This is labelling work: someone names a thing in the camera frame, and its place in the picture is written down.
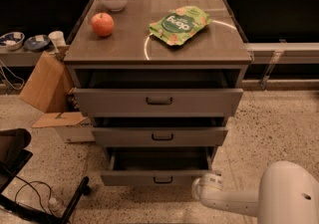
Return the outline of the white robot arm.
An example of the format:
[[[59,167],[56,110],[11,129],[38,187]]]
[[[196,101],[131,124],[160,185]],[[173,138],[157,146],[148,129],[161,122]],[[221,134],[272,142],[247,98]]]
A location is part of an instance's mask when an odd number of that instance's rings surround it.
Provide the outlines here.
[[[257,224],[319,224],[319,182],[302,166],[277,161],[263,172],[256,191],[223,191],[221,176],[206,173],[192,184],[203,206],[257,219]]]

